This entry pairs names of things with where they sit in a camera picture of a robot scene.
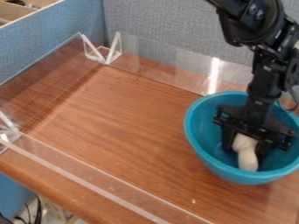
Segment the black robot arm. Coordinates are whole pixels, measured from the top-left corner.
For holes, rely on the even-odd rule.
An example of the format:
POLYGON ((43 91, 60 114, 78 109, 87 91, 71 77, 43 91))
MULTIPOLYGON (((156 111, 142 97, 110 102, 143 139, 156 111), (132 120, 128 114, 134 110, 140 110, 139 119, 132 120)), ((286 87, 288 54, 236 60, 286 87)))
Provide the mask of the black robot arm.
POLYGON ((282 0, 206 1, 216 8, 226 42, 254 52, 246 103, 218 105, 214 122, 223 148, 234 151, 240 140, 252 143, 238 159, 259 163, 271 150, 286 150, 295 136, 276 117, 275 102, 299 85, 299 23, 286 15, 282 0))

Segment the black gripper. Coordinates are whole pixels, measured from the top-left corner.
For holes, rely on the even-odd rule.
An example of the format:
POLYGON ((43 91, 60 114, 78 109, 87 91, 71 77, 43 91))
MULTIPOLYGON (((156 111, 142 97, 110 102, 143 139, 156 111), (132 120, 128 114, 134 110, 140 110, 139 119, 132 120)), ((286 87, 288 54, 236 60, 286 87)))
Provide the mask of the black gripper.
POLYGON ((276 148, 286 151, 295 137, 295 131, 283 124, 274 111, 266 115, 251 115, 247 106, 220 104, 216 107, 214 122, 222 128, 222 146, 226 152, 232 151, 238 133, 258 140, 259 163, 276 148))

